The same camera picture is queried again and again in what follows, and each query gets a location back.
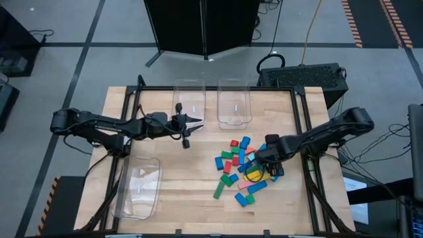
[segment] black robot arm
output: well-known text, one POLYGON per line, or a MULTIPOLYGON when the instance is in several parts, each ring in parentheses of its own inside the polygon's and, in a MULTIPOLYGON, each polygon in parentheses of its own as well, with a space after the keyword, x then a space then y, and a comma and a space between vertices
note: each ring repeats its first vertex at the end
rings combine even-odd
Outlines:
POLYGON ((59 136, 74 135, 87 139, 89 143, 99 143, 113 155, 122 157, 129 153, 126 146, 129 139, 143 140, 179 135, 179 138, 175 139, 182 139, 182 146, 186 149, 190 147, 187 137, 201 127, 187 129, 186 123, 199 122, 200 119, 182 114, 180 103, 176 104, 175 110, 176 114, 167 121, 164 112, 144 114, 144 117, 139 119, 120 120, 75 108, 63 109, 54 112, 50 131, 59 136), (118 133, 109 135, 100 130, 118 133))
POLYGON ((350 108, 325 124, 298 136, 270 134, 265 137, 267 148, 254 156, 272 176, 283 175, 282 162, 306 149, 313 157, 321 157, 332 143, 345 143, 347 135, 360 136, 370 132, 374 123, 363 108, 350 108))

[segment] colorful building block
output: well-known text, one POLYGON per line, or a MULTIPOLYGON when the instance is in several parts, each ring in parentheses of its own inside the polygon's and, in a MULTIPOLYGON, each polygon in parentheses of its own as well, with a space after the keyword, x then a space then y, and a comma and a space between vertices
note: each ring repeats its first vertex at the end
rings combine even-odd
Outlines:
POLYGON ((254 199, 254 196, 252 194, 248 194, 245 198, 247 199, 247 202, 249 204, 253 204, 253 203, 256 202, 256 200, 254 199))
POLYGON ((239 165, 239 157, 234 156, 232 159, 232 166, 238 166, 239 165))
POLYGON ((245 207, 249 203, 249 201, 244 198, 244 196, 239 192, 237 193, 237 195, 235 195, 235 199, 239 202, 242 207, 245 207))
POLYGON ((243 173, 247 168, 249 168, 252 165, 252 163, 249 161, 240 167, 238 167, 238 172, 243 173))
POLYGON ((233 154, 231 152, 222 151, 222 159, 232 159, 233 154))
POLYGON ((260 174, 260 171, 254 171, 252 173, 249 173, 249 174, 245 175, 244 176, 244 181, 249 181, 249 179, 250 180, 255 179, 256 177, 259 177, 260 175, 261 175, 260 174))
POLYGON ((239 154, 239 150, 238 147, 232 147, 232 153, 239 154))
POLYGON ((266 143, 263 143, 262 146, 260 146, 260 149, 258 149, 258 150, 263 150, 263 149, 266 149, 266 148, 267 148, 266 143))
POLYGON ((252 185, 252 186, 249 186, 247 188, 247 190, 250 194, 253 194, 253 193, 259 191, 260 189, 263 189, 263 188, 266 188, 266 187, 267 187, 267 182, 261 181, 261 182, 258 182, 256 184, 252 185))
POLYGON ((273 177, 273 178, 271 178, 270 180, 271 180, 272 182, 276 182, 276 181, 277 181, 277 179, 278 179, 279 177, 280 177, 280 176, 273 177))
POLYGON ((253 148, 251 148, 251 147, 248 147, 246 150, 245 150, 245 154, 246 155, 248 155, 249 153, 252 153, 252 152, 254 152, 254 151, 256 151, 255 149, 253 149, 253 148))
POLYGON ((260 175, 259 177, 255 177, 255 178, 250 178, 249 177, 249 179, 251 180, 251 181, 253 181, 253 182, 261 182, 261 181, 263 181, 263 180, 266 180, 266 179, 270 179, 271 177, 270 177, 270 175, 268 174, 268 173, 265 173, 264 175, 263 175, 263 177, 260 175))
POLYGON ((216 161, 216 167, 218 170, 222 170, 223 169, 223 161, 222 161, 222 157, 216 157, 214 158, 214 160, 216 161))
POLYGON ((229 178, 231 179, 232 182, 238 181, 238 175, 237 174, 233 174, 233 175, 229 176, 229 178))
POLYGON ((255 165, 255 166, 251 166, 251 167, 247 168, 245 172, 247 174, 249 174, 249 173, 252 173, 252 172, 257 171, 257 170, 258 170, 258 167, 255 165))
POLYGON ((222 182, 224 184, 226 184, 226 186, 228 186, 229 188, 232 186, 233 182, 231 181, 231 179, 227 176, 227 175, 222 175, 220 177, 220 180, 222 180, 222 182))
POLYGON ((247 155, 247 158, 249 158, 249 161, 253 161, 254 159, 256 159, 256 157, 254 156, 254 153, 247 155))
POLYGON ((241 149, 246 149, 247 148, 247 146, 249 146, 246 142, 241 142, 240 144, 239 144, 239 147, 241 148, 241 149))
POLYGON ((236 141, 236 140, 231 140, 231 147, 238 147, 238 145, 239 145, 239 142, 238 141, 236 141))
POLYGON ((252 186, 254 184, 256 184, 256 183, 250 182, 250 181, 241 182, 241 183, 238 184, 238 189, 241 190, 241 189, 244 189, 244 188, 248 188, 249 186, 252 186))
POLYGON ((251 139, 248 136, 244 136, 242 142, 247 143, 247 145, 250 144, 251 139))
POLYGON ((245 151, 244 149, 240 149, 239 150, 239 164, 240 165, 244 164, 244 157, 245 157, 245 151))
POLYGON ((231 172, 232 162, 226 161, 225 162, 225 168, 223 169, 223 172, 225 174, 229 174, 231 172))
POLYGON ((214 198, 219 199, 220 194, 222 194, 224 186, 225 186, 225 184, 223 182, 219 182, 219 184, 216 188, 216 191, 214 191, 214 195, 213 195, 214 198))

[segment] wooden table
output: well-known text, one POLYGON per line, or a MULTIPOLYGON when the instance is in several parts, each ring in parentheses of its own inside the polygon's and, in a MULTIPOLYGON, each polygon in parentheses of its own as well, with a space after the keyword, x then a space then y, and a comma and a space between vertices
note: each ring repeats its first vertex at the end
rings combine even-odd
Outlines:
MULTIPOLYGON (((120 117, 124 92, 125 87, 109 88, 103 115, 120 117)), ((312 125, 327 122, 321 88, 306 88, 306 94, 312 125)), ((213 198, 222 174, 216 170, 214 157, 230 149, 231 139, 249 136, 250 146, 259 148, 266 134, 296 134, 289 92, 251 91, 252 121, 242 130, 219 128, 216 97, 216 91, 207 91, 206 125, 189 137, 189 149, 183 149, 180 141, 169 137, 133 143, 131 156, 156 157, 161 162, 163 177, 159 203, 155 215, 147 220, 121 219, 118 232, 175 233, 175 229, 182 229, 183 234, 260 235, 264 229, 269 229, 273 235, 313 234, 299 154, 283 163, 285 175, 282 178, 275 183, 269 181, 267 188, 254 194, 255 204, 242 208, 234 199, 239 192, 236 185, 225 187, 219 200, 213 198)), ((172 91, 142 91, 140 103, 146 113, 163 111, 171 115, 172 99, 172 91)), ((103 148, 94 149, 91 165, 105 153, 103 148)), ((332 149, 328 153, 337 155, 332 149)), ((104 200, 111 161, 103 161, 89 175, 75 229, 85 225, 104 200)), ((344 223, 355 230, 339 162, 323 157, 321 172, 329 204, 344 223)), ((317 200, 316 207, 319 227, 324 231, 317 200)), ((108 227, 111 227, 111 220, 109 216, 108 227)))

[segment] green block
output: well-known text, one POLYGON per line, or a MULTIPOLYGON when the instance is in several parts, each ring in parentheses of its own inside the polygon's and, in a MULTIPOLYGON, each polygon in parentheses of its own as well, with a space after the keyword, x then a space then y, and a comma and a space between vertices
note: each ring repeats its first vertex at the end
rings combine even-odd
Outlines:
POLYGON ((222 182, 219 182, 219 185, 217 186, 216 191, 214 191, 214 195, 213 195, 214 198, 219 199, 224 186, 225 184, 223 184, 222 182))
POLYGON ((252 196, 252 194, 248 194, 245 198, 247 199, 249 204, 253 204, 253 203, 256 202, 256 200, 254 199, 254 196, 252 196))
POLYGON ((239 154, 239 147, 232 147, 232 153, 239 154))
POLYGON ((232 159, 233 158, 233 154, 231 152, 222 151, 222 158, 224 158, 224 159, 232 159))
POLYGON ((222 180, 222 182, 224 182, 226 184, 226 186, 228 186, 229 188, 233 184, 233 182, 231 181, 231 179, 227 175, 222 175, 222 177, 220 177, 220 180, 222 180))
POLYGON ((250 174, 250 173, 252 173, 254 171, 257 171, 257 170, 258 170, 258 167, 257 166, 251 166, 251 167, 247 168, 246 173, 247 174, 250 174))

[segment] transparent container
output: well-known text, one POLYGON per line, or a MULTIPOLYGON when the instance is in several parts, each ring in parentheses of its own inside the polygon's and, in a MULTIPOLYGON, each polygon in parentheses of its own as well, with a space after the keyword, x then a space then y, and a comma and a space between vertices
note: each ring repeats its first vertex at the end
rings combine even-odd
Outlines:
POLYGON ((117 218, 148 219, 159 201, 162 170, 156 158, 126 157, 118 193, 112 204, 117 218))
POLYGON ((174 82, 172 109, 182 103, 182 113, 201 121, 187 123, 187 127, 204 125, 206 121, 206 83, 203 79, 179 79, 174 82))
POLYGON ((244 129, 251 122, 250 86, 247 80, 220 79, 217 120, 222 129, 244 129))

